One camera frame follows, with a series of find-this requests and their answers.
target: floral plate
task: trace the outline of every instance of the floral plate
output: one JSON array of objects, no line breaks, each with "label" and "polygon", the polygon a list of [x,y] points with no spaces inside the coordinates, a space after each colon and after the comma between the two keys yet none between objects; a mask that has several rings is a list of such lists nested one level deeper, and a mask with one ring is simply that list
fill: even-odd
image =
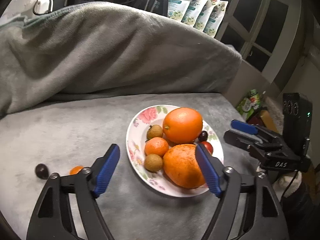
[{"label": "floral plate", "polygon": [[[204,184],[194,189],[182,188],[175,185],[163,170],[152,173],[143,166],[145,159],[144,147],[150,125],[159,124],[162,126],[167,113],[176,108],[179,108],[179,106],[157,105],[147,107],[137,113],[127,130],[126,147],[131,165],[139,177],[150,187],[169,196],[192,197],[206,192],[208,190],[207,185]],[[205,121],[203,121],[203,130],[206,130],[209,134],[207,141],[213,146],[212,156],[217,157],[223,163],[223,151],[216,133]]]}]

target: green snack bag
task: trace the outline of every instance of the green snack bag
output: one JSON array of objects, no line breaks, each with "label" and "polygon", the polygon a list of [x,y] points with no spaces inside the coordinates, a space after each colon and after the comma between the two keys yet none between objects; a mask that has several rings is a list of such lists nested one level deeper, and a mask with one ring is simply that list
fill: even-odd
[{"label": "green snack bag", "polygon": [[236,107],[237,111],[247,121],[255,110],[261,106],[259,94],[255,89],[249,91],[249,96],[244,97]]}]

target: plate rim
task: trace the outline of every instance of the plate rim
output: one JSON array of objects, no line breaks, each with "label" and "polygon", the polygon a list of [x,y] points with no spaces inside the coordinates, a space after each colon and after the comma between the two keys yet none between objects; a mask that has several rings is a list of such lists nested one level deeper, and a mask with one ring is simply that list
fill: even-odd
[{"label": "plate rim", "polygon": [[128,136],[129,136],[129,130],[130,130],[130,127],[133,125],[133,121],[137,118],[137,116],[142,113],[144,110],[148,109],[148,108],[151,108],[151,107],[156,107],[156,106],[173,106],[173,107],[176,107],[176,108],[181,108],[181,106],[174,106],[174,105],[167,105],[167,104],[163,104],[163,105],[153,105],[153,106],[148,106],[144,109],[142,109],[141,111],[139,111],[137,114],[135,114],[135,116],[132,118],[132,120],[130,121],[129,125],[128,125],[128,128],[127,128],[127,133],[126,133],[126,136],[125,136],[125,147],[126,147],[126,150],[127,150],[127,156],[129,158],[129,162],[132,166],[132,168],[134,169],[135,173],[140,177],[140,179],[142,179],[142,181],[144,181],[149,187],[153,188],[154,190],[158,191],[158,192],[161,192],[162,194],[165,194],[167,196],[172,196],[172,197],[194,197],[194,196],[199,196],[205,192],[207,192],[209,190],[209,188],[207,188],[205,191],[203,191],[202,193],[200,194],[197,194],[197,195],[181,195],[181,196],[177,196],[177,195],[171,195],[171,194],[168,194],[167,192],[164,192],[162,189],[158,189],[156,188],[154,185],[152,184],[149,184],[147,183],[147,181],[145,181],[145,178],[142,177],[142,175],[136,171],[135,167],[133,166],[132,164],[132,161],[130,159],[130,154],[129,154],[129,147],[128,147],[128,144],[129,144],[129,141],[128,141]]}]

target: gray fabric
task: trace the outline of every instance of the gray fabric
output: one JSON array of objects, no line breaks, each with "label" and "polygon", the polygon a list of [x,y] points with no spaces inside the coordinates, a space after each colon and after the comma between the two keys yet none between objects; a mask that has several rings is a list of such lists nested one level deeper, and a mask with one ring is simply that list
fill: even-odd
[{"label": "gray fabric", "polygon": [[222,92],[241,56],[172,19],[90,2],[0,26],[0,60],[4,115],[57,93],[51,100]]},{"label": "gray fabric", "polygon": [[[224,164],[241,173],[254,172],[257,160],[223,141],[230,121],[242,118],[220,94],[120,96],[37,106],[0,121],[0,209],[18,235],[25,239],[32,210],[45,183],[34,174],[38,163],[47,164],[50,172],[66,175],[76,165],[91,165],[111,143],[117,143],[120,161],[107,192],[97,199],[115,239],[201,239],[218,199],[209,192],[193,198],[159,194],[135,175],[129,163],[125,148],[128,125],[138,111],[156,104],[197,109],[222,143]],[[76,210],[74,197],[71,200]],[[243,209],[241,196],[233,237]],[[85,237],[79,214],[73,214],[79,236]]]}]

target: dark purple grape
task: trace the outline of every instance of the dark purple grape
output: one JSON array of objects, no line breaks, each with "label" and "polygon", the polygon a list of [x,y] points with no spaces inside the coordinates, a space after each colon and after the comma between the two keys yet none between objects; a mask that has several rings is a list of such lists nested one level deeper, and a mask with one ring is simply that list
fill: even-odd
[{"label": "dark purple grape", "polygon": [[200,142],[204,142],[208,139],[208,133],[206,131],[201,131],[200,135],[198,136],[198,140]]},{"label": "dark purple grape", "polygon": [[39,179],[48,179],[49,178],[49,170],[48,167],[43,164],[39,163],[35,168],[35,173]]}]

